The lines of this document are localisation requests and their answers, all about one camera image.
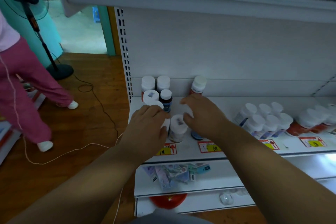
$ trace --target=red arrow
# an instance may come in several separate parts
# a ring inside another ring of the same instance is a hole
[[[171,144],[170,148],[173,150],[173,154],[174,154],[175,146],[173,144]]]

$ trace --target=pink pants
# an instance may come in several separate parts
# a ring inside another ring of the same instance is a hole
[[[15,74],[31,83],[47,98],[61,107],[68,106],[72,102],[73,97],[42,66],[23,37],[9,49],[0,52],[0,56],[8,68],[9,77],[16,90],[16,110],[19,114],[22,133],[33,143],[49,141],[51,139],[50,128],[41,120],[33,102],[28,97],[27,92],[23,89]],[[8,81],[6,69],[1,62],[0,114],[16,129],[19,129],[14,112],[14,92]]]

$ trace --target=electric fan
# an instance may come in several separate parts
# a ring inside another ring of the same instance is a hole
[[[5,3],[16,13],[18,16],[25,18],[29,21],[33,31],[40,39],[45,52],[51,62],[47,67],[48,72],[55,80],[61,80],[73,74],[74,70],[70,65],[55,64],[47,45],[44,43],[40,34],[40,28],[37,23],[38,20],[44,18],[48,13],[44,0],[4,0]]]

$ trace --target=teal wall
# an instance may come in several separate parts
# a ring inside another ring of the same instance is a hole
[[[31,50],[36,54],[39,61],[45,66],[50,65],[50,60],[42,44],[36,34],[34,33],[32,27],[30,26],[27,19],[20,17],[15,14],[5,3],[4,0],[0,0],[0,10],[5,16],[8,23],[20,33],[28,42]],[[47,14],[43,19],[37,21],[40,27],[40,34],[48,46],[50,52],[52,52],[56,57],[59,57],[62,54],[62,48],[60,46],[61,37],[57,32],[56,26]]]
[[[112,30],[110,24],[110,17],[106,6],[98,5],[99,17],[101,28],[103,29],[104,39],[106,43],[107,54],[115,56],[116,51],[114,49]]]

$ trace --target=right hand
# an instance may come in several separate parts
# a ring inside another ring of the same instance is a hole
[[[219,139],[223,129],[232,124],[214,103],[202,95],[191,94],[181,99],[180,104],[188,105],[194,115],[193,118],[184,113],[183,120],[188,127],[212,141]]]

